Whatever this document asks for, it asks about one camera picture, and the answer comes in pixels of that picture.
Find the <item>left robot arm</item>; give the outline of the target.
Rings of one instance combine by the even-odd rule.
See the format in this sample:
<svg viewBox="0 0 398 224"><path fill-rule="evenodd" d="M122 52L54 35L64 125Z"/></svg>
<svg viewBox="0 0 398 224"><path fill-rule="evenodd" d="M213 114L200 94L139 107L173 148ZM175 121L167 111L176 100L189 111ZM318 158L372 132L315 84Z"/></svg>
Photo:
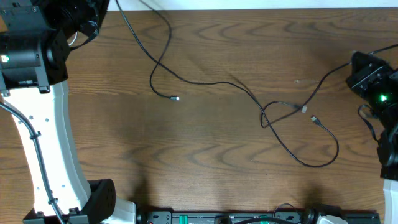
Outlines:
<svg viewBox="0 0 398 224"><path fill-rule="evenodd" d="M1 1L1 108L12 114L34 186L24 223L136 223L111 179L87 180L68 110L66 61L77 33L100 32L105 0Z"/></svg>

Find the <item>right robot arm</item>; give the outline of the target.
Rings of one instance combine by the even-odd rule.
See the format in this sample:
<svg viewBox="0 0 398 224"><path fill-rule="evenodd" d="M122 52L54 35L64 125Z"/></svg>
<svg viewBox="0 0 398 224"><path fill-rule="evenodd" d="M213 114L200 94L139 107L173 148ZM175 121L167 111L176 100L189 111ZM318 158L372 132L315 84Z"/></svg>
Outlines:
<svg viewBox="0 0 398 224"><path fill-rule="evenodd" d="M368 102L384 130L377 155L384 179L385 223L397 223L397 69L371 54L355 52L348 87Z"/></svg>

